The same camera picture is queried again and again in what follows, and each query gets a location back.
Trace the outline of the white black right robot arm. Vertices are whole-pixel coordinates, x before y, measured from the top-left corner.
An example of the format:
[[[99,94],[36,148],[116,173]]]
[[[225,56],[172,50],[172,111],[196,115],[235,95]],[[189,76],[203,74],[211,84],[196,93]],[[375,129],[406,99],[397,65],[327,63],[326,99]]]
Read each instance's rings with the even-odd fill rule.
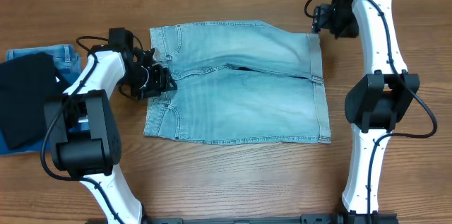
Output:
[[[313,33],[325,29],[336,38],[361,39],[364,75],[345,97],[353,147],[342,201],[350,216],[375,216],[386,146],[420,79],[409,73],[400,53],[392,0],[331,0],[317,6],[310,18]]]

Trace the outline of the light blue denim shorts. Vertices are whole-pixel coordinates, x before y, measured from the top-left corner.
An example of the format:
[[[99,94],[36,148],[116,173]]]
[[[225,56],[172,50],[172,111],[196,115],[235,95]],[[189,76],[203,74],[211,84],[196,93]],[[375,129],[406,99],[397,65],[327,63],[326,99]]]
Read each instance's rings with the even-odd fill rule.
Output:
[[[319,36],[259,20],[150,29],[176,90],[148,100],[143,133],[214,145],[329,143]]]

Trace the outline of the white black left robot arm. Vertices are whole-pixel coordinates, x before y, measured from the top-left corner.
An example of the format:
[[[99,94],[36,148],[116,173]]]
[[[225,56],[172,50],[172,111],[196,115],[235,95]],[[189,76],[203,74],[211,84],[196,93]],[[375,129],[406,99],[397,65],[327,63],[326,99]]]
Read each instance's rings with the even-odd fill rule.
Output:
[[[87,50],[86,67],[61,95],[47,98],[47,132],[40,161],[52,178],[81,183],[106,223],[148,223],[143,204],[121,171],[121,139],[109,98],[128,86],[135,101],[177,89],[169,69],[158,64],[126,28],[111,28],[101,45]]]

